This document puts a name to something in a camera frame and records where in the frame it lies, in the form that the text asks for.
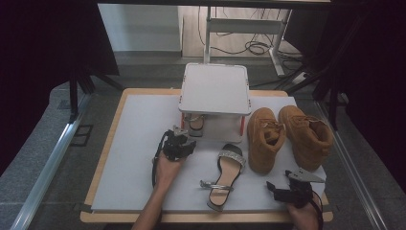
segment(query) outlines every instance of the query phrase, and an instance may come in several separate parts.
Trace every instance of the metal rail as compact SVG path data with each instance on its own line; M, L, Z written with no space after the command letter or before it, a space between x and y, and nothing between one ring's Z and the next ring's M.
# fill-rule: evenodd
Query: metal rail
M318 102L316 103L316 107L320 110L323 116L323 120L329 124L328 118L327 118L327 111L324 106L321 106ZM354 163L351 160L350 154L347 151L341 137L338 131L333 131L334 134L334 147L336 148L336 151L341 159L341 162L344 165L344 169L346 170L350 181L352 183L352 186L355 190L355 192L358 195L358 198L360 199L362 205L364 206L365 212L367 213L368 218L370 219L371 225L373 229L375 230L383 230L383 229L388 229L388 227L385 224L384 219L382 218L381 212L379 211L379 208L377 207L375 201L373 200L373 197L368 190L367 186L365 185L364 181L361 178L361 175L359 174L358 170L355 168Z
M84 95L79 104L79 115L77 119L72 124L67 124L62 134L59 137L59 140L54 147L50 157L48 158L47 163L42 169L41 174L36 180L33 188L30 191L26 201L24 202L23 207L20 210L17 218L14 221L11 229L27 229L30 226L31 221L38 209L42 198L48 190L51 181L54 178L54 175L59 167L59 163L63 159L66 150L69 147L75 132L80 124L80 121L83 117L83 113L89 104L90 95Z

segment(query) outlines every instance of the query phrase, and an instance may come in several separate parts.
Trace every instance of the white stand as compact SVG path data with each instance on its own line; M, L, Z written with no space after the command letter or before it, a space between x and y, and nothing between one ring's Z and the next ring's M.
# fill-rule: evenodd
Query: white stand
M197 139L241 142L245 116L251 113L246 68L189 63L179 110L183 114L205 115L204 134ZM188 123L182 124L182 128L188 128Z

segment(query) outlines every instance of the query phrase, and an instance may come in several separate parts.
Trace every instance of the black curtain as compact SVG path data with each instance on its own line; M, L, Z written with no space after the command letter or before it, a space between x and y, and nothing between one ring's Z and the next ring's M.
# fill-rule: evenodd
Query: black curtain
M0 1L0 56L0 173L54 87L86 66L119 75L98 6L85 1Z
M342 74L347 113L403 191L405 12L404 1L378 1L350 45Z

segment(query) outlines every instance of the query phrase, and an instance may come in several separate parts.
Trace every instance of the sandal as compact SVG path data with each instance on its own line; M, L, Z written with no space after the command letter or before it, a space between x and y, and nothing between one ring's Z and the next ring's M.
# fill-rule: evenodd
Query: sandal
M185 117L184 121L189 123L188 133L190 136L203 136L204 115L190 113Z
M207 205L217 212L223 211L229 193L234 189L234 181L244 169L245 159L239 147L227 144L218 155L217 166L221 175L217 182L205 182L200 180L200 186L212 189Z

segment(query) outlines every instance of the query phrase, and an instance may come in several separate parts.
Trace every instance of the sandal strap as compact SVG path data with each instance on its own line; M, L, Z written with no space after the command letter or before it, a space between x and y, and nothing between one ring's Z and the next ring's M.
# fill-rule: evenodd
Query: sandal strap
M221 156L229 157L229 158L232 158L233 160L237 161L241 165L241 169L239 171L242 172L244 170L246 160L240 154L235 153L235 152L230 151L230 150L224 150L223 149L218 154L218 158L221 157Z
M215 182L208 182L200 180L200 187L205 189L218 189L218 190L228 190L232 191L234 188L226 185L217 185Z

